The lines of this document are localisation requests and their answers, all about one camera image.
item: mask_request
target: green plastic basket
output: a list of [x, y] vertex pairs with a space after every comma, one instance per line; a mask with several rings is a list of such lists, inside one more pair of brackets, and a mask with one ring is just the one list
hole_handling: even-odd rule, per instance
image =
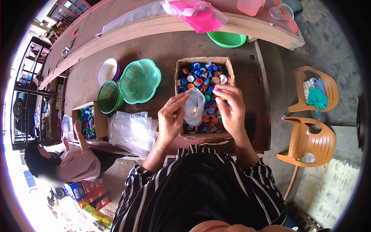
[[246, 36], [229, 32], [208, 32], [207, 35], [214, 43], [222, 48], [237, 48], [246, 42]]
[[155, 62], [141, 59], [126, 66], [118, 85], [125, 102], [137, 104], [149, 101], [160, 82], [161, 72]]
[[105, 82], [98, 93], [98, 106], [102, 113], [110, 114], [118, 110], [123, 103], [124, 99], [116, 82]]

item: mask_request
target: clear plastic bag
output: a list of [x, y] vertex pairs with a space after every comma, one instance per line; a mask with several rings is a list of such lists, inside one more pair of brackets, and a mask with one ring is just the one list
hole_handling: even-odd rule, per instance
[[139, 157], [148, 155], [158, 136], [158, 122], [147, 115], [148, 112], [128, 114], [117, 111], [108, 118], [109, 143]]
[[229, 21], [207, 1], [164, 0], [161, 5], [166, 13], [186, 21], [197, 33], [214, 32]]
[[201, 125], [204, 106], [205, 96], [199, 89], [196, 87], [189, 89], [189, 98], [184, 103], [184, 120], [189, 125]]

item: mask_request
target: black and white striped shirt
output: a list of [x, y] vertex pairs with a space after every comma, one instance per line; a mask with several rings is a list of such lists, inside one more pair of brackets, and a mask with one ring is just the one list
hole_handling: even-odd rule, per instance
[[[203, 173], [206, 173], [206, 176], [211, 176], [211, 179], [219, 174], [221, 179], [224, 179], [224, 182], [220, 182], [221, 191], [212, 189], [207, 191], [206, 195], [200, 194], [200, 197], [206, 196], [201, 201], [197, 201], [195, 196], [198, 195], [193, 195], [190, 188], [184, 186], [187, 184], [193, 185], [194, 179], [187, 182], [188, 177], [185, 176], [191, 175], [192, 170], [199, 167], [205, 170], [200, 175], [195, 175], [192, 178], [203, 177]], [[212, 180], [210, 183], [219, 183], [219, 180]], [[195, 188], [195, 191], [199, 194], [199, 185]], [[227, 189], [227, 193], [222, 193], [222, 196], [225, 197], [219, 197], [218, 192], [224, 192], [225, 189]], [[216, 202], [216, 204], [210, 203], [212, 204], [210, 208], [205, 206], [208, 203], [203, 204], [203, 202], [211, 201], [209, 196]], [[219, 199], [224, 203], [221, 206], [214, 206], [218, 204]], [[173, 201], [178, 201], [175, 205], [183, 208], [181, 210], [173, 209]], [[192, 206], [192, 202], [197, 202], [196, 206]], [[193, 208], [189, 212], [186, 209], [188, 205]], [[210, 215], [218, 214], [217, 211], [224, 211], [224, 214], [221, 212], [221, 218], [226, 218], [226, 222], [229, 220], [227, 223], [231, 225], [244, 224], [255, 229], [261, 229], [271, 224], [282, 225], [286, 220], [286, 203], [275, 185], [272, 170], [263, 163], [262, 158], [253, 167], [242, 169], [227, 153], [221, 153], [213, 148], [190, 145], [189, 149], [179, 149], [176, 160], [168, 163], [155, 174], [146, 171], [139, 165], [133, 167], [117, 205], [111, 231], [164, 231], [164, 228], [180, 226], [167, 226], [166, 220], [176, 221], [174, 219], [177, 219], [177, 217], [187, 218], [191, 214], [200, 215], [200, 212], [194, 212], [198, 210], [198, 206], [202, 208], [200, 209], [203, 210], [202, 213], [205, 212], [205, 207], [207, 207], [206, 211], [211, 212]], [[210, 218], [210, 215], [207, 215], [209, 220], [223, 220], [218, 216]], [[179, 221], [193, 222], [194, 219], [193, 216], [192, 220], [183, 218]]]

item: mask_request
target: orange plastic chair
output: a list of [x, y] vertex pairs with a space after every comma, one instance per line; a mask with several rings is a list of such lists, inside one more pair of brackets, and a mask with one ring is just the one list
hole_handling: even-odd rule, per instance
[[[293, 123], [294, 128], [291, 134], [289, 154], [287, 156], [277, 154], [277, 158], [299, 167], [317, 167], [332, 159], [335, 152], [336, 136], [328, 126], [311, 118], [286, 117], [284, 121]], [[312, 134], [309, 132], [309, 126], [305, 123], [320, 126], [322, 130], [318, 134]], [[313, 154], [316, 161], [314, 163], [299, 161], [305, 153]]]
[[308, 105], [305, 97], [304, 97], [304, 90], [303, 90], [303, 82], [306, 78], [304, 72], [311, 71], [315, 74], [319, 75], [321, 79], [325, 83], [325, 90], [326, 90], [326, 97], [328, 99], [327, 108], [323, 110], [323, 112], [327, 112], [334, 108], [339, 102], [339, 93], [338, 93], [338, 86], [336, 85], [335, 80], [327, 75], [324, 72], [318, 71], [309, 66], [303, 66], [297, 69], [294, 69], [291, 73], [295, 74], [295, 81], [296, 81], [296, 91], [298, 92], [298, 100], [299, 102], [295, 105], [289, 106], [289, 112], [298, 112], [304, 110], [316, 110], [314, 105]]

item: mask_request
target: white and purple bowl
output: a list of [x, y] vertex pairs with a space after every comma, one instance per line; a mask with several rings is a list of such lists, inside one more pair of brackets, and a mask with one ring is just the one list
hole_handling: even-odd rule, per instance
[[120, 66], [116, 59], [109, 58], [98, 70], [97, 81], [98, 85], [102, 86], [107, 81], [117, 81], [120, 74]]

